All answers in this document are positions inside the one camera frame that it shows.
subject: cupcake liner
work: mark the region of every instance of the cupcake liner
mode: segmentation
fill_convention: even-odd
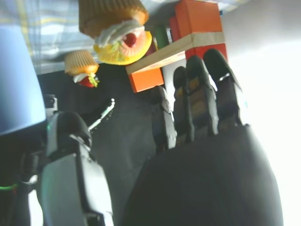
[[[144,25],[148,18],[140,0],[79,0],[79,30],[93,39],[113,24],[136,19]]]
[[[75,51],[65,57],[65,72],[73,76],[80,73],[96,73],[98,67],[98,63],[86,50]]]

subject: cupcake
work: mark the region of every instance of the cupcake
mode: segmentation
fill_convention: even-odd
[[[145,55],[152,41],[143,26],[148,17],[139,0],[79,0],[79,30],[95,40],[104,63],[127,65]]]
[[[82,86],[97,87],[98,79],[95,73],[98,67],[98,63],[86,50],[71,52],[65,56],[65,73]]]

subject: wooden plank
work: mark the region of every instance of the wooden plank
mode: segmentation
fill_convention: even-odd
[[[194,47],[225,42],[223,32],[189,34],[178,41],[126,67],[127,74],[166,66],[185,58],[185,51]]]

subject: light blue object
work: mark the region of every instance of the light blue object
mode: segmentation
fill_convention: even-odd
[[[42,92],[21,30],[0,26],[0,135],[44,120]]]

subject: orange block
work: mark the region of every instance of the orange block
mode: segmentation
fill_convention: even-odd
[[[186,59],[189,59],[193,55],[197,55],[201,59],[203,59],[204,54],[206,53],[207,50],[215,48],[218,51],[220,51],[226,59],[227,57],[227,50],[226,50],[226,44],[217,44],[217,45],[211,45],[211,46],[202,46],[202,47],[196,47],[196,48],[191,48],[185,52]]]
[[[181,0],[175,6],[181,37],[194,32],[222,32],[222,22],[216,3]]]
[[[160,68],[132,73],[129,79],[135,93],[164,84]]]

